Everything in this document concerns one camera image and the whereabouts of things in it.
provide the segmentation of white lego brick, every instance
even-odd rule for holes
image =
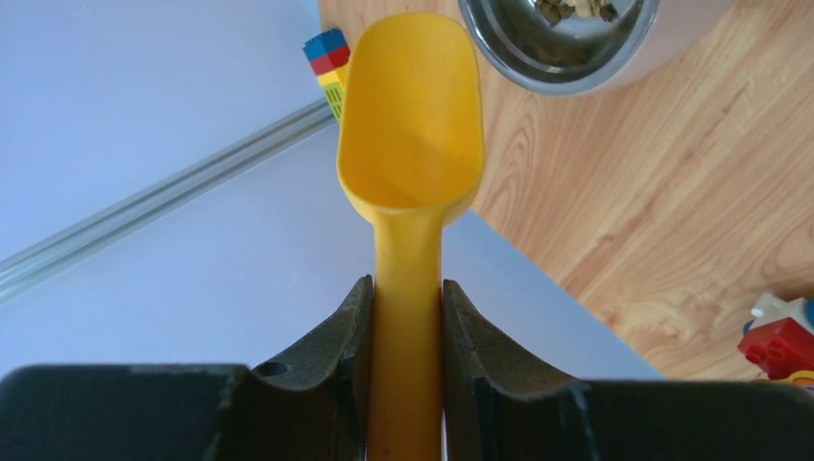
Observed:
[[[805,298],[797,298],[794,301],[786,302],[773,296],[771,293],[764,293],[757,299],[757,303],[752,308],[754,322],[752,328],[762,327],[785,318],[792,318],[803,328],[814,334],[812,325],[805,315]]]

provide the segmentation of blue lego brick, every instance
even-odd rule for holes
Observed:
[[[809,324],[814,325],[814,300],[805,302],[805,318]]]
[[[749,328],[752,327],[753,323],[754,323],[754,319],[751,319],[749,322],[743,324],[743,335],[744,336],[746,336],[746,333],[749,332]]]
[[[345,36],[342,34],[342,31],[333,28],[306,41],[305,46],[302,47],[302,51],[305,52],[305,56],[309,61],[313,61],[342,48],[344,45],[347,45],[347,42],[345,42]]]

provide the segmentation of stainless steel bowl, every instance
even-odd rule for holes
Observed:
[[[555,26],[535,0],[459,0],[478,48],[512,82],[551,95],[589,92],[616,75],[644,40],[659,0],[611,0],[608,23],[574,14]]]

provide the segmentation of scoop handle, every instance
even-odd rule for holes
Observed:
[[[441,459],[441,238],[443,217],[373,222],[368,459]]]

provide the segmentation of red lego brick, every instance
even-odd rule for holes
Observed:
[[[750,329],[738,350],[766,372],[769,379],[814,370],[814,335],[792,318]]]
[[[347,64],[347,60],[349,59],[350,48],[348,48],[347,45],[343,45],[327,55],[320,56],[311,61],[311,68],[314,69],[315,74],[322,75],[337,67],[342,67]]]

